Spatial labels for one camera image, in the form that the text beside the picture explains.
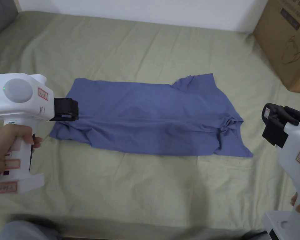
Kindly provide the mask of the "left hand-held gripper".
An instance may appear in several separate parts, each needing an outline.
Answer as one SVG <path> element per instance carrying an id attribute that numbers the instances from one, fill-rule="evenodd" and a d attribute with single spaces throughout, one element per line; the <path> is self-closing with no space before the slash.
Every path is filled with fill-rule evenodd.
<path id="1" fill-rule="evenodd" d="M 41 74 L 0 74 L 0 120 L 4 125 L 31 128 L 31 136 L 42 121 L 76 121 L 78 102 L 56 98 Z M 45 184 L 43 174 L 30 173 L 33 146 L 17 138 L 4 154 L 5 169 L 0 173 L 0 195 L 25 193 Z"/>

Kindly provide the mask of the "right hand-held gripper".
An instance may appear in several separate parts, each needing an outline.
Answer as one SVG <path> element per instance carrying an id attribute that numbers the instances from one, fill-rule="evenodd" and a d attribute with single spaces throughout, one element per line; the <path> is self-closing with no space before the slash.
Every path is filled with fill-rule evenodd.
<path id="1" fill-rule="evenodd" d="M 262 223 L 271 240 L 300 240 L 300 111 L 267 103 L 262 110 L 265 138 L 275 143 L 280 166 L 291 178 L 297 192 L 292 211 L 268 211 Z"/>

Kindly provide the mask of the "person's left hand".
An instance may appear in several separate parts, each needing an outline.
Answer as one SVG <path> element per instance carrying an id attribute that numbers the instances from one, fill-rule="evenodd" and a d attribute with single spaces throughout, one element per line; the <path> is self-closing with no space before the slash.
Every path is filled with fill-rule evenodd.
<path id="1" fill-rule="evenodd" d="M 17 138 L 33 145 L 34 148 L 39 148 L 42 142 L 42 138 L 33 137 L 32 128 L 29 126 L 7 124 L 0 127 L 0 174 L 5 169 L 5 155 Z"/>

